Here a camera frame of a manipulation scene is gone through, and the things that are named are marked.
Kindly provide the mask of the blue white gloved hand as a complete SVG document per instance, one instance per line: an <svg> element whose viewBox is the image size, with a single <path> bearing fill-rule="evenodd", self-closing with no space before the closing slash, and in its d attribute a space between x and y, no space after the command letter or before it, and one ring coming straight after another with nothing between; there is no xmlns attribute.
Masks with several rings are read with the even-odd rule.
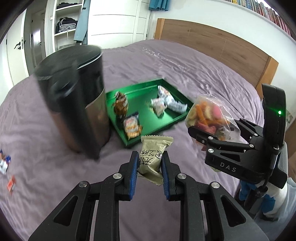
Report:
<svg viewBox="0 0 296 241"><path fill-rule="evenodd" d="M254 185L245 181L240 181L240 185L240 201L246 201L250 192L255 191L260 186L260 184ZM267 192L262 197L259 211L263 214L266 220L275 221L278 219L278 212L287 197L287 183L285 183L283 188L278 188L268 182L267 188Z"/></svg>

